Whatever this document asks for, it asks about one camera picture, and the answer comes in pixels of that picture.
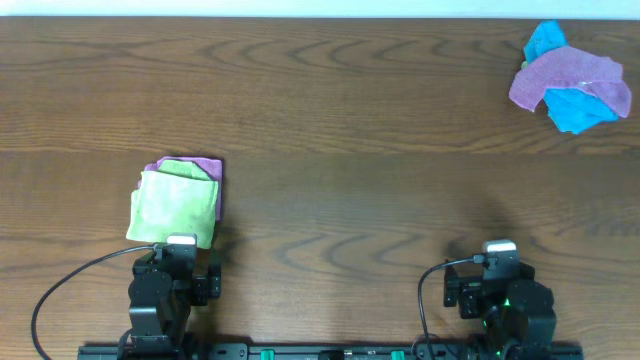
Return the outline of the purple microfiber cloth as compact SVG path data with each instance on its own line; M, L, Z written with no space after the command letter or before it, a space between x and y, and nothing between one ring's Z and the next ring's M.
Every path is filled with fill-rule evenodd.
M514 77L509 98L534 111L549 89L578 90L599 98L615 114L627 117L631 90L623 80L623 66L609 57L565 46L546 52Z

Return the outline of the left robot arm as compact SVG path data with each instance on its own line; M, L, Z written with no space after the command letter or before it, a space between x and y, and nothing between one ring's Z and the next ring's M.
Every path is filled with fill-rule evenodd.
M205 359L209 347L187 331L191 309L221 295L221 258L208 252L207 271L196 272L194 245L154 244L133 266L128 288L131 328L118 359Z

